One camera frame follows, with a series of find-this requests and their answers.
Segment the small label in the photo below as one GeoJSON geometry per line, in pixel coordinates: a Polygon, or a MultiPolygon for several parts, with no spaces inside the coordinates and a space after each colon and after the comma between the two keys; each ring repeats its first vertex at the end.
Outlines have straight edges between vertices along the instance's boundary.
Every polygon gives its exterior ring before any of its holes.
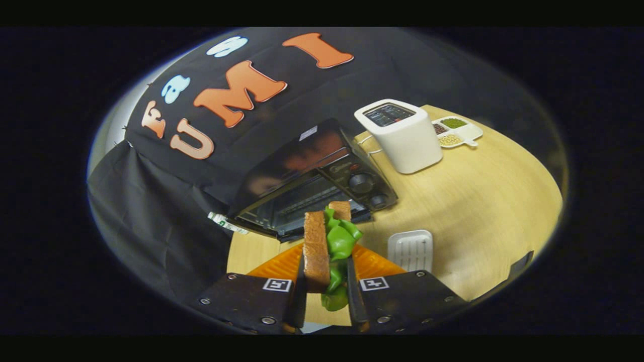
{"type": "Polygon", "coordinates": [[[264,284],[264,288],[266,291],[272,291],[272,292],[288,292],[290,290],[290,284],[292,283],[292,280],[289,279],[274,279],[274,278],[269,278],[266,281],[266,284],[264,284]]]}
{"type": "Polygon", "coordinates": [[[379,276],[377,278],[369,278],[360,280],[360,286],[362,286],[363,291],[375,291],[377,289],[386,289],[389,287],[387,281],[379,276]]]}
{"type": "Polygon", "coordinates": [[[310,130],[308,130],[308,131],[306,131],[306,132],[302,133],[302,134],[299,136],[299,140],[303,140],[304,138],[307,138],[308,136],[311,136],[311,135],[312,135],[313,133],[315,133],[315,132],[317,132],[317,126],[315,126],[315,127],[311,128],[310,130]]]}

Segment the white condiment tray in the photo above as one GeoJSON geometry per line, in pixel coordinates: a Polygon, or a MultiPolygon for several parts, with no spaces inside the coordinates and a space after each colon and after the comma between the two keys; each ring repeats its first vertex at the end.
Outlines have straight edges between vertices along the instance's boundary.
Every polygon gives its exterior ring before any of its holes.
{"type": "Polygon", "coordinates": [[[437,134],[437,136],[439,138],[439,143],[440,143],[440,139],[442,137],[445,137],[445,136],[448,136],[448,135],[455,135],[458,138],[463,140],[463,142],[459,142],[459,143],[456,143],[456,144],[450,144],[450,145],[441,144],[440,146],[443,147],[443,148],[454,148],[454,147],[462,145],[463,143],[465,143],[465,144],[467,144],[468,146],[471,146],[471,147],[477,147],[478,143],[475,142],[474,140],[483,135],[483,130],[482,129],[480,129],[479,127],[474,125],[472,122],[470,122],[470,121],[468,121],[468,120],[466,120],[466,119],[464,119],[462,117],[458,117],[458,116],[449,116],[449,117],[443,117],[443,118],[435,119],[431,123],[432,124],[438,124],[438,125],[440,125],[441,127],[443,127],[444,129],[447,130],[447,131],[445,131],[445,132],[443,132],[441,134],[437,134]],[[464,126],[461,126],[461,127],[458,127],[458,128],[450,128],[449,126],[447,126],[446,124],[443,124],[441,122],[442,120],[446,120],[446,119],[458,119],[458,120],[461,120],[461,121],[465,122],[466,124],[464,126]]]}
{"type": "Polygon", "coordinates": [[[406,231],[389,237],[387,259],[406,271],[431,272],[433,238],[427,230],[406,231]]]}

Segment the toaster oven control knob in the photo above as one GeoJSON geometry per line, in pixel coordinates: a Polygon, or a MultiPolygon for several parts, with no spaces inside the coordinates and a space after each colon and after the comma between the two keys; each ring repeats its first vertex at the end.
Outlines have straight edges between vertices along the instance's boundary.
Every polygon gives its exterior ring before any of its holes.
{"type": "Polygon", "coordinates": [[[359,173],[349,178],[349,188],[351,191],[364,194],[374,188],[374,178],[368,173],[359,173]]]}
{"type": "Polygon", "coordinates": [[[371,206],[374,209],[382,209],[387,206],[387,196],[386,195],[375,195],[371,198],[371,206]]]}

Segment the toaster oven door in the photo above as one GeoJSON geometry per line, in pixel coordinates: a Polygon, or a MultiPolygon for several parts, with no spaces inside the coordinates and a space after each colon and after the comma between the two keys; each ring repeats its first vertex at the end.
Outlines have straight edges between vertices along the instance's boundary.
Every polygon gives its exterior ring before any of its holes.
{"type": "Polygon", "coordinates": [[[296,240],[304,235],[305,213],[322,211],[331,201],[349,201],[352,216],[364,217],[369,210],[351,199],[322,174],[307,174],[302,184],[287,191],[276,191],[274,197],[242,212],[237,218],[260,226],[281,242],[296,240]]]}

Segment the toaster oven glass window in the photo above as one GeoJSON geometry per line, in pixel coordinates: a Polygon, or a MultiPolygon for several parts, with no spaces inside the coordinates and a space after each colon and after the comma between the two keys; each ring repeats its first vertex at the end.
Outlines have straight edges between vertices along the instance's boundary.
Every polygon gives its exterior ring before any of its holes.
{"type": "Polygon", "coordinates": [[[365,208],[354,202],[324,177],[318,175],[308,182],[240,215],[247,221],[272,229],[279,235],[304,227],[305,213],[322,211],[331,201],[351,201],[352,212],[365,208]]]}

